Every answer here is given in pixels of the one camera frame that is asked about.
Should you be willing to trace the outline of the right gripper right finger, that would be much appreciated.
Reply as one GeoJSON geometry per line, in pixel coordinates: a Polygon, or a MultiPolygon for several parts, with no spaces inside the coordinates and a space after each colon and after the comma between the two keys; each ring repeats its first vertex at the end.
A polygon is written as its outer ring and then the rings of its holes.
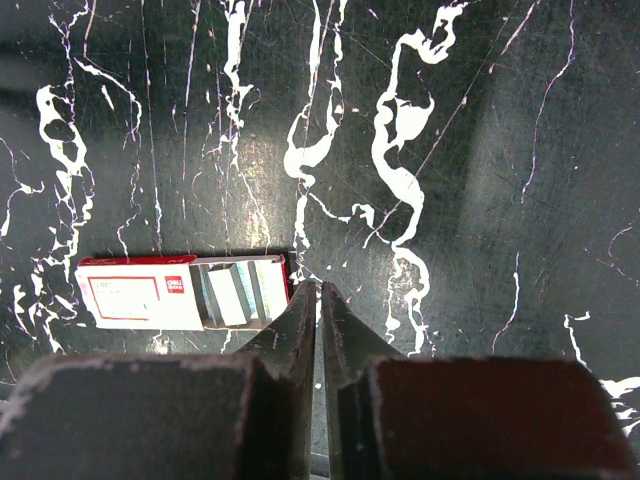
{"type": "Polygon", "coordinates": [[[635,479],[606,391],[566,359],[409,358],[321,293],[335,479],[635,479]]]}

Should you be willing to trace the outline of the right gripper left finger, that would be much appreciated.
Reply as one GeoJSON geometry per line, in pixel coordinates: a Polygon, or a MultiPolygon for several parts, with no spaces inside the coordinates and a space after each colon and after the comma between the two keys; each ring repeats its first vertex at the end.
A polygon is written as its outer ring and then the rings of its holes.
{"type": "Polygon", "coordinates": [[[1,417],[5,479],[306,479],[316,287],[227,354],[53,356],[1,417]]]}

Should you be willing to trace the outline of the red white staple box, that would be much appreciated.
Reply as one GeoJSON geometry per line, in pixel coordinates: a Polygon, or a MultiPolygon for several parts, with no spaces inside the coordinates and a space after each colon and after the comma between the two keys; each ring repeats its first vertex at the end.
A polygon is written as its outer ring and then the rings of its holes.
{"type": "Polygon", "coordinates": [[[283,255],[87,258],[75,272],[101,329],[258,331],[289,299],[283,255]]]}

